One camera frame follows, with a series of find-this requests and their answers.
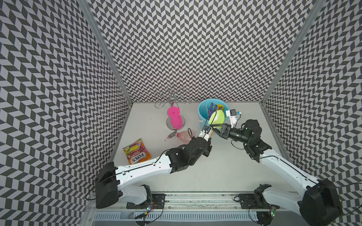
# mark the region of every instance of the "pink vase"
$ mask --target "pink vase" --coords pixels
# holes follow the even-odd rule
[[[180,109],[178,107],[170,107],[167,110],[167,115],[171,118],[172,128],[180,129],[182,127],[182,118],[180,117]]]

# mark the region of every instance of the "metal frame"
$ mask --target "metal frame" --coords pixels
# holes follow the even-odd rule
[[[262,98],[261,103],[265,104],[268,101],[269,97],[272,95],[274,89],[278,85],[284,72],[286,71],[290,62],[292,61],[295,53],[299,49],[299,46],[303,42],[304,38],[307,36],[308,31],[312,27],[312,24],[314,23],[318,14],[322,10],[322,7],[324,6],[325,2],[326,0],[316,0],[316,3],[313,5],[311,12],[308,14],[304,24],[302,25],[302,28],[300,29],[298,35],[296,36],[295,41],[292,43],[289,52],[287,53],[282,64],[280,65],[278,72],[276,73],[275,77],[273,78],[273,81],[271,82],[270,86],[265,92],[265,95]]]
[[[99,30],[98,25],[96,24],[93,14],[91,13],[89,9],[88,2],[86,0],[77,0],[80,9],[83,12],[84,18],[87,20],[89,27],[91,28],[92,32],[94,33],[94,36],[96,40],[98,41],[101,50],[103,51],[108,64],[110,65],[110,68],[112,72],[115,75],[116,80],[118,81],[118,84],[120,86],[121,91],[125,95],[125,98],[127,102],[131,105],[125,121],[123,125],[127,123],[129,114],[131,112],[132,108],[132,99],[129,96],[127,89],[122,81],[122,76],[120,72],[118,71],[116,64],[109,52],[109,49],[104,41],[103,36],[101,35],[101,32]],[[302,25],[302,28],[300,32],[298,33],[295,41],[292,43],[292,46],[287,53],[284,61],[282,62],[276,76],[274,77],[272,83],[268,87],[265,95],[263,96],[261,101],[228,101],[226,103],[243,103],[243,102],[257,102],[260,103],[260,107],[263,111],[263,114],[267,120],[267,123],[272,131],[272,134],[275,138],[275,141],[278,145],[278,148],[281,152],[282,157],[290,161],[290,157],[286,151],[286,148],[284,147],[284,144],[278,135],[278,131],[276,127],[273,124],[272,119],[269,116],[269,113],[267,109],[265,108],[264,104],[268,101],[269,97],[273,93],[275,87],[278,85],[281,77],[283,76],[284,72],[286,71],[288,65],[292,61],[296,51],[298,50],[300,44],[304,40],[305,36],[307,35],[309,29],[311,28],[313,22],[315,21],[317,15],[321,11],[323,5],[325,4],[326,0],[316,0],[316,3],[314,4],[311,12],[309,13],[308,17],[306,18],[304,24]],[[134,103],[155,103],[155,102],[134,102]],[[119,143],[121,141],[122,134],[124,132],[125,126],[122,127],[121,132],[119,133],[117,142],[113,148],[113,152],[111,154],[110,161],[113,161],[115,153],[118,149]],[[165,210],[166,211],[172,211],[172,210],[178,210],[178,211],[245,211],[242,210],[240,207],[240,204],[238,202],[235,202],[233,200],[233,197],[235,197],[237,194],[240,193],[250,193],[250,192],[163,192],[165,193],[166,199],[165,199]],[[124,202],[116,203],[110,207],[101,209],[101,211],[129,211],[129,209],[126,209],[126,204]],[[94,220],[94,216],[96,214],[97,209],[95,208],[95,201],[90,201],[85,208],[81,221],[79,223],[80,226],[91,226]],[[259,209],[258,211],[269,211],[267,209]]]
[[[238,194],[251,194],[253,192],[153,192],[164,193],[165,205],[164,212],[172,211],[213,211],[213,212],[248,212],[248,209],[242,209],[239,202],[234,201],[234,197]],[[129,212],[135,209],[127,209],[126,202],[117,202],[116,204],[96,209],[96,202],[90,201],[85,208],[79,226],[91,226],[97,211],[102,212]],[[250,213],[255,211],[269,211],[269,209],[250,209]],[[279,209],[278,211],[289,211],[287,209]]]
[[[262,111],[263,114],[264,114],[264,117],[265,117],[265,119],[266,119],[266,122],[267,122],[268,125],[269,125],[269,128],[270,128],[271,133],[272,133],[272,135],[273,135],[273,137],[274,137],[274,140],[275,140],[275,142],[276,142],[276,144],[277,144],[277,146],[278,146],[278,149],[279,149],[279,151],[280,151],[280,154],[282,155],[283,158],[285,158],[286,160],[288,160],[289,162],[291,162],[291,158],[290,158],[290,156],[289,156],[289,154],[288,154],[288,151],[287,151],[287,149],[286,149],[285,146],[284,146],[284,143],[283,143],[283,141],[282,141],[282,139],[281,139],[281,137],[280,137],[280,135],[279,135],[279,133],[278,133],[278,131],[277,131],[277,128],[275,127],[275,125],[274,125],[274,123],[273,123],[272,118],[271,118],[270,115],[269,115],[268,110],[266,109],[266,107],[265,107],[262,103],[260,103],[260,108],[261,108],[261,111]]]
[[[108,61],[108,64],[109,64],[109,67],[111,68],[113,74],[114,74],[114,77],[116,78],[116,80],[118,81],[118,85],[121,89],[121,91],[123,92],[127,102],[132,105],[132,99],[130,97],[130,95],[128,94],[127,92],[127,89],[125,87],[125,84],[123,83],[122,81],[122,76],[121,74],[119,73],[116,65],[115,65],[115,62],[113,60],[113,57],[111,56],[110,52],[109,52],[109,49],[104,41],[104,38],[103,36],[101,35],[101,32],[98,28],[98,25],[96,24],[96,21],[94,20],[94,17],[93,17],[93,14],[91,12],[91,10],[89,9],[89,5],[88,5],[88,2],[87,0],[77,0],[78,4],[79,4],[79,8],[82,10],[83,12],[83,15],[84,15],[84,18],[85,20],[88,22],[88,25],[89,27],[91,28],[98,44],[99,44],[99,47],[101,48],[104,56],[106,57],[106,60]]]
[[[125,127],[126,127],[126,123],[128,121],[128,117],[130,115],[130,112],[132,110],[132,106],[130,106],[130,109],[128,109],[128,112],[126,114],[126,117],[125,117],[125,120],[123,121],[123,125],[122,125],[122,128],[121,128],[121,131],[119,132],[119,135],[118,135],[118,138],[117,138],[117,141],[113,147],[113,151],[111,153],[111,157],[109,158],[109,162],[113,162],[114,160],[114,157],[115,157],[115,154],[117,152],[117,149],[118,149],[118,146],[119,146],[119,143],[121,142],[121,138],[122,138],[122,135],[123,135],[123,132],[125,130]]]

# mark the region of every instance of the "black and white pattern wall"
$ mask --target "black and white pattern wall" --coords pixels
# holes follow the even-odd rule
[[[75,0],[1,1],[0,62],[0,225],[75,225],[129,106]]]
[[[133,101],[263,97],[315,0],[88,0]]]
[[[327,1],[267,102],[294,163],[336,185],[362,181],[361,21],[360,1]],[[345,213],[361,188],[339,189]],[[361,213],[333,225],[361,225]]]

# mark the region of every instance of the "snack package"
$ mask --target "snack package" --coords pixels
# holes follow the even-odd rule
[[[141,138],[136,140],[133,144],[123,148],[123,151],[130,164],[143,162],[151,158],[151,154],[148,153]]]

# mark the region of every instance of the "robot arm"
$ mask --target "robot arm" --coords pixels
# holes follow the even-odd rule
[[[301,215],[311,226],[326,226],[342,214],[338,193],[327,179],[318,180],[280,156],[260,139],[262,129],[257,120],[247,120],[241,129],[228,124],[213,125],[216,134],[244,143],[249,156],[286,180],[299,195],[260,185],[254,191],[254,203],[277,205]]]
[[[212,146],[211,127],[204,127],[198,137],[193,137],[189,144],[164,151],[160,157],[145,162],[114,166],[109,162],[99,171],[96,179],[96,207],[105,208],[120,201],[142,204],[151,193],[148,186],[136,187],[132,184],[148,177],[170,174],[185,170],[202,156],[208,157]]]
[[[234,116],[235,110],[229,113]],[[256,206],[262,203],[277,205],[300,214],[311,226],[325,226],[342,214],[336,189],[329,188],[333,183],[318,180],[297,168],[281,157],[270,145],[260,139],[261,127],[257,120],[247,120],[244,127],[237,129],[236,121],[232,125],[216,124],[205,126],[198,137],[193,137],[189,144],[172,148],[159,158],[150,159],[129,166],[115,167],[107,163],[97,175],[96,207],[104,208],[121,201],[145,204],[151,191],[148,186],[132,186],[150,176],[170,174],[185,170],[202,156],[208,157],[212,149],[211,134],[215,132],[224,139],[231,138],[244,143],[248,155],[255,161],[269,167],[291,184],[299,195],[285,192],[264,184],[254,191]]]

